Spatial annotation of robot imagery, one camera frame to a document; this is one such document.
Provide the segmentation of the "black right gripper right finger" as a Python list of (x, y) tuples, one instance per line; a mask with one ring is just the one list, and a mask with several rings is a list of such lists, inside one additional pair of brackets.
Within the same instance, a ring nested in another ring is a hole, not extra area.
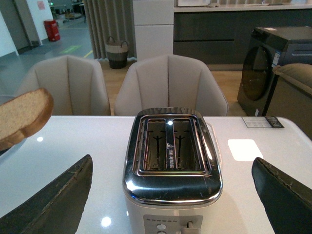
[(252, 165), (257, 194), (276, 234), (312, 232), (312, 190), (257, 157)]

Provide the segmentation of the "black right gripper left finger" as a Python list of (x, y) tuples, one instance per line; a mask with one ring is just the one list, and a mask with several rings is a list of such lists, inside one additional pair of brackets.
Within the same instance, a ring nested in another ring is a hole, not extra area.
[(93, 160), (86, 155), (0, 219), (2, 234), (74, 234), (89, 195)]

